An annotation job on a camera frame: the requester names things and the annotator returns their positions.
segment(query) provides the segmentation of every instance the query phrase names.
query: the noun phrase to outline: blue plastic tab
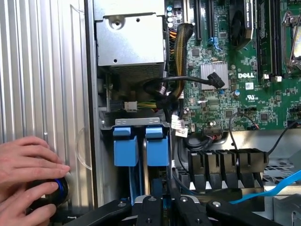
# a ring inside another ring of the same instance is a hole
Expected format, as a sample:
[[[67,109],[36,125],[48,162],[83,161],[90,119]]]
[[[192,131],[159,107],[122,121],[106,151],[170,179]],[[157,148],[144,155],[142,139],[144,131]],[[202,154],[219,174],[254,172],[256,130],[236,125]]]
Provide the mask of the blue plastic tab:
[[[138,162],[137,137],[132,140],[114,140],[115,166],[135,166]]]
[[[168,139],[146,141],[147,165],[168,166]]]
[[[161,127],[148,127],[145,130],[146,139],[163,138],[163,129]]]
[[[113,136],[115,137],[127,137],[131,135],[130,127],[115,127],[113,131]]]

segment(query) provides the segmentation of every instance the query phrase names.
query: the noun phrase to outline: finger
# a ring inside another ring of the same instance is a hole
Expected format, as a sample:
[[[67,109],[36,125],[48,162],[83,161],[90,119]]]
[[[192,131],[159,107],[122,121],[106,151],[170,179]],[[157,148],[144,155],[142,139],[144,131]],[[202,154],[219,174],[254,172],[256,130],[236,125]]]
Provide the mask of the finger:
[[[57,179],[63,178],[70,170],[64,169],[49,169],[49,168],[22,168],[13,169],[9,183],[27,183],[34,180],[46,180],[46,179]]]
[[[42,206],[24,218],[25,225],[42,225],[55,214],[56,207],[53,204]]]
[[[30,157],[19,157],[16,160],[15,168],[51,168],[51,169],[63,169],[68,170],[70,169],[69,166],[53,163],[45,159],[39,158],[30,158]]]
[[[8,199],[6,199],[1,205],[0,205],[0,212],[5,210],[8,206],[10,206],[20,195],[22,195],[25,192],[26,186],[25,184],[21,185],[19,189]]]
[[[59,164],[62,163],[62,161],[59,159],[57,154],[55,154],[50,149],[45,148],[41,145],[29,145],[29,146],[22,147],[22,149],[20,149],[20,153],[22,156],[41,157],[51,162],[56,162]]]
[[[42,140],[41,138],[38,137],[24,137],[18,140],[14,140],[12,143],[19,146],[41,145],[45,148],[50,148],[45,140]]]
[[[39,225],[37,225],[37,226],[48,226],[49,223],[50,223],[50,220],[46,220],[46,221],[44,221],[42,224],[39,224]]]
[[[23,213],[35,200],[39,199],[45,194],[51,194],[58,189],[58,184],[56,182],[47,182],[31,189],[25,191],[20,195],[15,201],[7,208],[7,210],[13,214],[13,216],[18,216],[18,214]],[[43,223],[48,218],[36,223]]]

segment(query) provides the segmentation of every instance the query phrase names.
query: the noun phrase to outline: ribbed metal panel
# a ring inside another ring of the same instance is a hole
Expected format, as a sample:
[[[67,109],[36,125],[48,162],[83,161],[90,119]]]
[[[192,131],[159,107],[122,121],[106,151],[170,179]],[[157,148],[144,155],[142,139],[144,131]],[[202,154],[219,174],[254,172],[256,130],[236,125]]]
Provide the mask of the ribbed metal panel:
[[[48,141],[71,166],[75,211],[93,205],[83,8],[84,0],[0,0],[0,143]]]

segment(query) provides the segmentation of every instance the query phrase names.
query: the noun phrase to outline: heatsink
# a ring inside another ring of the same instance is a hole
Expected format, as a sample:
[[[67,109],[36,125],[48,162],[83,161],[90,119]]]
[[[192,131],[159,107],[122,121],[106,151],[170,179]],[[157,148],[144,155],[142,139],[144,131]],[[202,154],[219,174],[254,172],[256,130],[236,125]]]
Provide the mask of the heatsink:
[[[222,81],[225,83],[223,89],[229,88],[229,79],[228,79],[228,63],[226,62],[218,62],[218,63],[210,63],[210,64],[201,64],[200,66],[201,78],[207,80],[207,76],[211,73],[217,73]],[[213,90],[215,89],[213,86],[201,84],[202,90]]]

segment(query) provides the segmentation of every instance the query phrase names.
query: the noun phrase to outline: screw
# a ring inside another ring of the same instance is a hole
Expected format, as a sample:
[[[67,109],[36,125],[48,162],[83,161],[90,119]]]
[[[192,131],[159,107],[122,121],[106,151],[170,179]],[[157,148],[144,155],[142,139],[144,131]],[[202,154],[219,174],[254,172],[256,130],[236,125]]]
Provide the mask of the screw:
[[[220,207],[221,203],[220,202],[213,202],[212,205],[214,205],[215,207]]]
[[[181,200],[182,202],[187,202],[187,201],[188,201],[188,198],[186,198],[186,197],[181,197],[180,200]]]
[[[125,203],[120,202],[120,203],[118,204],[118,207],[124,207],[125,205],[126,205]]]
[[[151,202],[153,202],[153,201],[156,201],[157,199],[155,198],[155,197],[151,197],[151,198],[149,198],[149,201],[151,201]]]

